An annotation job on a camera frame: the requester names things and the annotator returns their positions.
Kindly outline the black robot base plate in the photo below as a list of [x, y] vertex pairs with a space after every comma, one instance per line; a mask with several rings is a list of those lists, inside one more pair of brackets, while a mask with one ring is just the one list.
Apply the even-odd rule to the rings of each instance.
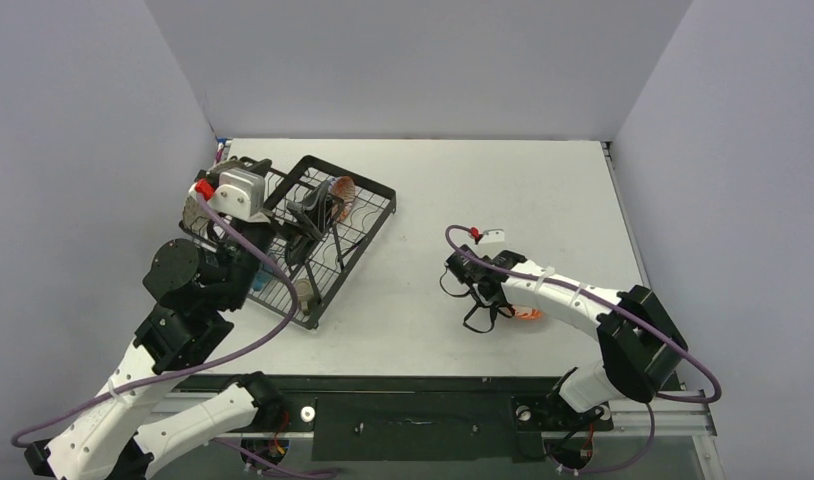
[[562, 404], [555, 377], [273, 375], [280, 403], [233, 433], [301, 439], [315, 461], [545, 458], [548, 439], [609, 432], [615, 402], [585, 413]]

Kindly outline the black round plate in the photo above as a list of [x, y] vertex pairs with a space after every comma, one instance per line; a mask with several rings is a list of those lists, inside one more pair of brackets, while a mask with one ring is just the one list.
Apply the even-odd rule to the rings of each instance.
[[[333, 225], [334, 221], [336, 220], [336, 216], [338, 215], [338, 209], [342, 205], [342, 200], [338, 199], [335, 195], [331, 194], [333, 199], [335, 200], [335, 206], [333, 208], [334, 215], [332, 221], [328, 224], [328, 228], [326, 233]], [[286, 247], [284, 252], [284, 260], [289, 266], [295, 266], [304, 263], [311, 255], [313, 250], [315, 249], [316, 245], [321, 241], [314, 241], [306, 238], [301, 237], [287, 237], [286, 240]]]

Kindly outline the speckled oval plate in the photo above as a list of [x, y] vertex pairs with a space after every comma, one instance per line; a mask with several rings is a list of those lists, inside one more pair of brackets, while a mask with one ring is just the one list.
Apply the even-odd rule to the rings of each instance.
[[[245, 163], [243, 161], [237, 157], [231, 157], [229, 160], [216, 164], [209, 169], [199, 170], [194, 181], [197, 182], [202, 179], [207, 179], [216, 183], [221, 172], [244, 167]], [[197, 201], [192, 197], [188, 197], [184, 203], [182, 219], [179, 226], [190, 235], [206, 236], [211, 231], [210, 222], [211, 219], [199, 206]]]

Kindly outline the red patterned upturned bowl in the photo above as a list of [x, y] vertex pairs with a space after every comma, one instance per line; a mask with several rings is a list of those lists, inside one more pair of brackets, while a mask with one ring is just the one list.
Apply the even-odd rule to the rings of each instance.
[[336, 177], [331, 182], [330, 193], [342, 200], [336, 220], [344, 221], [350, 214], [356, 198], [356, 185], [350, 176]]

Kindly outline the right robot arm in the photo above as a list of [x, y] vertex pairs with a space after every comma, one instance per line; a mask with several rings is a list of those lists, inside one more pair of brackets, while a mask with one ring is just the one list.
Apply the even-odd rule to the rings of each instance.
[[464, 247], [447, 258], [446, 266], [492, 319], [528, 307], [598, 343], [600, 360], [573, 368], [546, 402], [549, 418], [561, 427], [575, 425], [611, 400], [650, 402], [688, 350], [647, 287], [621, 291], [575, 282], [509, 250], [478, 258]]

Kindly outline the olive green ceramic mug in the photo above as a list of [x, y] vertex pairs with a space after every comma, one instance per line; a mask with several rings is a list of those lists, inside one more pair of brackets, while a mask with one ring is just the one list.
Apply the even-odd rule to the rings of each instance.
[[318, 287], [307, 277], [299, 278], [294, 282], [303, 315], [311, 317], [321, 304], [321, 294]]

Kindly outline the black wire dish rack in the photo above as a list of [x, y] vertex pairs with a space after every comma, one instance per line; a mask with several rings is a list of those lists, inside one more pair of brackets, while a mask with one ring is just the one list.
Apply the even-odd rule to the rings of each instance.
[[[284, 260], [289, 236], [286, 225], [293, 217], [286, 210], [286, 203], [302, 200], [309, 190], [321, 183], [327, 182], [331, 187], [332, 180], [341, 176], [350, 176], [356, 185], [356, 198], [349, 216], [342, 222], [334, 221], [304, 263], [289, 266]], [[268, 221], [251, 224], [270, 230], [268, 239], [254, 243], [270, 259], [265, 265], [272, 269], [274, 279], [260, 292], [249, 291], [248, 298], [276, 314], [284, 314], [289, 310], [291, 299], [274, 271], [283, 271], [293, 284], [307, 277], [318, 287], [321, 304], [311, 317], [303, 315], [299, 307], [294, 321], [307, 330], [315, 330], [361, 256], [395, 212], [396, 193], [388, 186], [312, 155], [302, 157], [287, 172], [272, 165], [265, 180]]]

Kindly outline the orange floral bowl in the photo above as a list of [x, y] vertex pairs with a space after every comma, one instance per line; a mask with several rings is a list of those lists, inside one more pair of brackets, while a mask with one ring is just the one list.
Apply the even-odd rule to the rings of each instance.
[[543, 313], [531, 307], [515, 306], [514, 317], [520, 320], [535, 321], [543, 317]]

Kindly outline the white and blue cup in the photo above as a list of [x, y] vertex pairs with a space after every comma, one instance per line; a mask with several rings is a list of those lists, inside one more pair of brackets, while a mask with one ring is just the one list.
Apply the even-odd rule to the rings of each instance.
[[251, 290], [253, 292], [260, 292], [265, 289], [265, 287], [274, 279], [273, 271], [270, 267], [265, 264], [261, 264], [258, 271], [254, 276], [254, 280], [251, 285]]

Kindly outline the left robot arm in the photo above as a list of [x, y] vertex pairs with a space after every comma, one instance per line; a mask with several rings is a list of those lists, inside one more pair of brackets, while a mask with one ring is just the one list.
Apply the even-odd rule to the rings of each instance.
[[51, 479], [149, 479], [224, 433], [268, 430], [289, 419], [262, 372], [231, 378], [211, 399], [160, 421], [149, 415], [180, 382], [216, 365], [213, 351], [232, 331], [280, 227], [265, 207], [269, 160], [230, 160], [201, 172], [190, 194], [225, 230], [214, 249], [191, 240], [161, 246], [143, 280], [150, 314], [96, 398], [68, 415], [60, 434], [23, 447], [31, 471]]

